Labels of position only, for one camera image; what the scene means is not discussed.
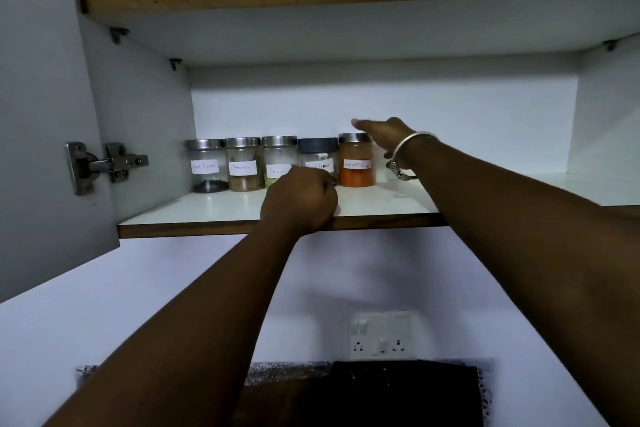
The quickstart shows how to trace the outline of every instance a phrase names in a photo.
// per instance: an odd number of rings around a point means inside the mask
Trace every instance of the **silver bangle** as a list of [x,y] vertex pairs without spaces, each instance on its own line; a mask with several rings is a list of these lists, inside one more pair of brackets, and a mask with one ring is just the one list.
[[389,169],[391,169],[391,172],[393,172],[396,175],[396,177],[401,181],[412,181],[413,179],[418,179],[418,176],[409,176],[407,174],[404,174],[404,172],[400,170],[396,162],[396,156],[400,151],[400,149],[402,148],[402,146],[406,144],[409,140],[416,137],[417,135],[428,135],[429,137],[436,139],[438,142],[440,141],[440,139],[438,139],[436,135],[434,133],[431,133],[430,131],[416,131],[411,135],[407,135],[404,139],[400,140],[400,143],[396,146],[396,149],[394,150],[394,153],[391,156],[391,160],[389,161]]

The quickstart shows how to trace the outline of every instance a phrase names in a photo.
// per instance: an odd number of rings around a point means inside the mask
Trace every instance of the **handwritten label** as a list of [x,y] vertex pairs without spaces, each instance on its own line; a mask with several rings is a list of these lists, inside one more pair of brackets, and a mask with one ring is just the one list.
[[191,174],[217,174],[220,172],[218,159],[202,159],[191,161]]
[[229,162],[229,175],[231,176],[255,176],[257,173],[258,164],[254,160]]
[[315,160],[314,162],[305,162],[307,167],[315,167],[316,169],[324,169],[330,174],[333,172],[333,159]]
[[279,178],[291,171],[291,164],[267,164],[267,177]]
[[370,160],[344,159],[345,169],[371,169]]

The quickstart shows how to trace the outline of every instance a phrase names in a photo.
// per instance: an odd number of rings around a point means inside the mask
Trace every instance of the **jar lid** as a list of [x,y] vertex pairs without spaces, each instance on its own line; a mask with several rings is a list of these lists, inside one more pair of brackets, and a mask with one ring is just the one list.
[[263,137],[262,145],[265,147],[283,147],[286,145],[296,145],[298,138],[295,135],[272,135]]
[[341,133],[338,135],[340,144],[351,144],[356,142],[371,142],[371,138],[363,131],[353,133]]
[[213,150],[225,146],[222,139],[194,139],[185,141],[185,144],[189,150]]
[[298,151],[300,154],[316,154],[335,152],[338,150],[338,139],[335,137],[322,137],[319,139],[298,139]]
[[260,137],[234,137],[233,139],[225,139],[225,147],[232,149],[259,147],[260,144],[262,144]]

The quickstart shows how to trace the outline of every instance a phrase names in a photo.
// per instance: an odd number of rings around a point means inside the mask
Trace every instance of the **electrical outlet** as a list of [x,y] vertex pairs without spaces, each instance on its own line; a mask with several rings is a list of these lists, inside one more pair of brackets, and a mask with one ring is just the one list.
[[349,318],[350,360],[407,360],[415,358],[412,311],[360,312]]

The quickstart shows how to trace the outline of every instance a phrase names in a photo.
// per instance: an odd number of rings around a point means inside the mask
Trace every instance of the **spice jar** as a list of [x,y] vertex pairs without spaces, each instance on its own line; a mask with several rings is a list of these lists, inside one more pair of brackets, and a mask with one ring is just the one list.
[[373,144],[364,132],[338,135],[338,163],[340,185],[345,187],[368,187],[376,184],[373,172]]
[[325,137],[321,139],[298,139],[300,165],[317,167],[338,178],[338,139]]
[[266,174],[264,184],[268,188],[298,164],[298,138],[295,135],[274,135],[262,138]]
[[220,192],[229,189],[227,156],[220,139],[185,142],[191,161],[193,192]]
[[260,137],[225,139],[229,164],[229,189],[255,191],[264,188],[264,161]]

